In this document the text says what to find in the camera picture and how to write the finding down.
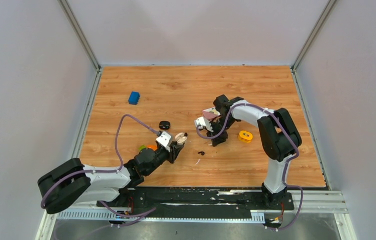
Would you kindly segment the white earbud charging case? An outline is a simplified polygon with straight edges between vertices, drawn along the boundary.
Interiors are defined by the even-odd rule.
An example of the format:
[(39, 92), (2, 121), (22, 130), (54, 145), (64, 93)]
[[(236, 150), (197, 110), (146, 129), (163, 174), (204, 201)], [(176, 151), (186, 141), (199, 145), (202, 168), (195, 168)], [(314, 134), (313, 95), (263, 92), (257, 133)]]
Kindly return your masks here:
[(175, 136), (175, 141), (178, 145), (183, 145), (185, 141), (187, 140), (187, 133), (186, 132), (180, 132)]

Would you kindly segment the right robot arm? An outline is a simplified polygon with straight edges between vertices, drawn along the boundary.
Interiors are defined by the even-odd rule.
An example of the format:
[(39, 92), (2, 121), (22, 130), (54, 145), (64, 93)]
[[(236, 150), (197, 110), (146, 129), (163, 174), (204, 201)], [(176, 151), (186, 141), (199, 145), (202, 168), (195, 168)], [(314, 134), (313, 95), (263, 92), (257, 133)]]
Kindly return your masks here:
[(298, 148), (302, 144), (290, 113), (285, 108), (262, 108), (241, 97), (228, 99), (224, 94), (213, 104), (217, 115), (211, 119), (199, 117), (195, 121), (197, 130), (205, 129), (204, 139), (210, 139), (215, 147), (227, 140), (227, 130), (235, 122), (244, 121), (257, 127), (263, 150), (269, 158), (261, 201), (266, 208), (275, 208), (287, 192), (290, 162), (299, 156)]

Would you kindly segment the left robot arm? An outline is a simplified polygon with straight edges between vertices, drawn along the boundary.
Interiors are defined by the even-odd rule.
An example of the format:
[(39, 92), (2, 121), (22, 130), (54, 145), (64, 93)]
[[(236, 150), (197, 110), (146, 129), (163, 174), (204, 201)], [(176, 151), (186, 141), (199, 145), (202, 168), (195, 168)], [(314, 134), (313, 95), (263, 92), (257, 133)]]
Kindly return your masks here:
[(48, 214), (60, 213), (75, 203), (103, 201), (124, 206), (129, 200), (128, 188), (144, 181), (165, 161), (174, 163), (184, 143), (173, 141), (169, 149), (142, 149), (122, 167), (95, 167), (72, 158), (37, 181), (42, 200), (41, 208)]

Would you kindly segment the red pink small box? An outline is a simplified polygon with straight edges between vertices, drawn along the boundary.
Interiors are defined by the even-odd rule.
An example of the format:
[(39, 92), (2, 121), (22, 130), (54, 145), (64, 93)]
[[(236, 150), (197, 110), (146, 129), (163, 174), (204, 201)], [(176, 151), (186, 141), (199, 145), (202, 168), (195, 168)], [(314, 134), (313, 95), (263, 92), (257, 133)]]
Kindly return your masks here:
[(216, 109), (216, 107), (210, 107), (202, 110), (202, 115), (208, 121), (213, 121), (215, 118), (220, 117), (220, 112)]

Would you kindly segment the orange green toy block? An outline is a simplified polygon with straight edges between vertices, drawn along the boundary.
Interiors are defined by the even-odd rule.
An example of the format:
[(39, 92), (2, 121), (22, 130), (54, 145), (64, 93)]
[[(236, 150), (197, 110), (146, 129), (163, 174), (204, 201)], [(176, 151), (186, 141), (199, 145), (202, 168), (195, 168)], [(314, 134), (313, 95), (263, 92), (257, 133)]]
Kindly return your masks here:
[(142, 151), (143, 149), (151, 149), (153, 151), (156, 151), (157, 150), (157, 146), (156, 145), (141, 145), (139, 147), (139, 151)]

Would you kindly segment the blue toy block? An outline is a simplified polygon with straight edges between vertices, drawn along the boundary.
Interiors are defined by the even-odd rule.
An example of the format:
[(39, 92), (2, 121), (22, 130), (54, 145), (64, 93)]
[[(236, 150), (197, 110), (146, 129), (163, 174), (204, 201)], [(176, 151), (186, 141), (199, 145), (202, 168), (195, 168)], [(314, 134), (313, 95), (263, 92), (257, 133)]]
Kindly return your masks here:
[(140, 99), (140, 93), (136, 91), (132, 91), (128, 98), (128, 103), (130, 105), (137, 105)]

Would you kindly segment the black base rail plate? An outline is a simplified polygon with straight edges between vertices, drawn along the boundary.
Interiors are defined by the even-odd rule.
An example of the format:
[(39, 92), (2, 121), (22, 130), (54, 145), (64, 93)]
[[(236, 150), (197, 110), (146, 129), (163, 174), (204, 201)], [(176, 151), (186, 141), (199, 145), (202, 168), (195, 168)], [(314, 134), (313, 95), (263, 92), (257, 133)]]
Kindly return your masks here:
[(151, 218), (248, 219), (251, 210), (275, 214), (294, 210), (292, 195), (284, 193), (274, 202), (259, 187), (152, 187), (122, 190), (107, 206), (141, 214), (150, 209)]

